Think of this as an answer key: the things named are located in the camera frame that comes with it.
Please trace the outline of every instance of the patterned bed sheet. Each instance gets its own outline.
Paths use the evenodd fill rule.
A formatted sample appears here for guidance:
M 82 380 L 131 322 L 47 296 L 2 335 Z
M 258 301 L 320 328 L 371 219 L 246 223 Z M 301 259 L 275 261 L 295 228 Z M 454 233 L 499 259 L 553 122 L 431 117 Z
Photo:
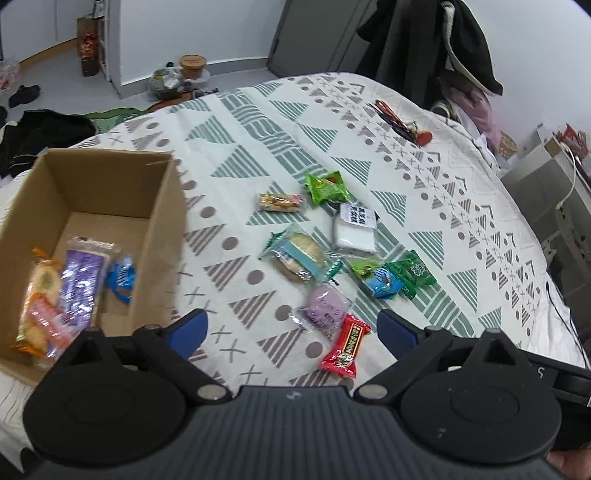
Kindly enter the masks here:
M 415 148 L 392 132 L 368 107 L 375 99 L 430 130 L 432 142 Z M 518 346 L 529 342 L 546 268 L 535 235 L 467 137 L 373 80 L 348 73 L 274 80 L 149 113 L 78 147 L 168 151 L 177 159 L 188 215 L 172 317 L 208 312 L 207 339 L 191 361 L 234 391 L 242 384 L 352 389 L 395 360 L 372 333 L 357 379 L 320 370 L 330 344 L 289 319 L 304 293 L 258 259 L 271 232 L 294 221 L 329 248 L 332 220 L 322 207 L 255 208 L 257 193 L 301 191 L 307 173 L 340 170 L 354 200 L 381 217 L 380 256 L 393 261 L 415 249 L 438 281 L 412 301 L 376 301 L 341 273 L 353 314 L 375 327 L 389 307 L 420 327 L 462 336 L 500 327 Z M 3 209 L 25 176 L 0 190 Z

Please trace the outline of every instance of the white wall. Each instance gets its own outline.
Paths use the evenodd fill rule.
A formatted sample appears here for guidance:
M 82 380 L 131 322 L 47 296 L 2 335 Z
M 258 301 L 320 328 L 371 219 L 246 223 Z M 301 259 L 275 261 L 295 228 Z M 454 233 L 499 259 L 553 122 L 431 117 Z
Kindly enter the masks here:
M 591 131 L 591 17 L 573 0 L 464 0 L 486 36 L 503 97 L 501 128 L 522 140 L 537 124 Z
M 266 57 L 285 0 L 120 0 L 121 83 L 199 53 L 208 63 Z

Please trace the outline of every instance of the green snack package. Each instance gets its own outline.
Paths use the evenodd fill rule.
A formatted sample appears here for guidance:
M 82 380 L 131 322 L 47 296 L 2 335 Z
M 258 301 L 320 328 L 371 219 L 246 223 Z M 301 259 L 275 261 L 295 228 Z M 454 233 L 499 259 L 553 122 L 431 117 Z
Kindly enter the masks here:
M 348 257 L 346 261 L 349 264 L 351 270 L 355 272 L 355 275 L 361 278 L 372 274 L 382 265 L 379 261 L 372 260 L 370 258 Z
M 384 266 L 404 283 L 402 293 L 409 300 L 415 297 L 417 288 L 437 283 L 435 277 L 414 250 L 408 252 L 403 260 L 386 263 Z
M 350 200 L 350 194 L 339 171 L 329 173 L 325 177 L 314 177 L 308 173 L 304 185 L 310 192 L 314 205 L 320 205 L 324 200 L 333 202 L 348 202 Z

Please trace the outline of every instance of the blue snack package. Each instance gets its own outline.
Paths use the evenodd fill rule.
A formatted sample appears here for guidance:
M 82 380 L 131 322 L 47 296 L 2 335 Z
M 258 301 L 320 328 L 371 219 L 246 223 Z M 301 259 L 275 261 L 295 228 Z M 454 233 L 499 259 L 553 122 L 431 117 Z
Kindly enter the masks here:
M 107 286 L 123 303 L 129 305 L 131 295 L 123 295 L 120 290 L 131 290 L 135 282 L 135 268 L 131 255 L 127 255 L 121 262 L 114 263 L 107 274 Z
M 404 283 L 384 267 L 376 268 L 363 284 L 376 299 L 389 299 L 404 287 Z

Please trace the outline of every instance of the hand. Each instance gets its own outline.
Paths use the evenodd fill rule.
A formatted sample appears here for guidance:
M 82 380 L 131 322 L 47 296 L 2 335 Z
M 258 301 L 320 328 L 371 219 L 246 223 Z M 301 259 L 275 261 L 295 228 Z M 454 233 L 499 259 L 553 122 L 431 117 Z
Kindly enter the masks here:
M 591 479 L 591 450 L 589 449 L 550 452 L 546 460 L 569 480 Z

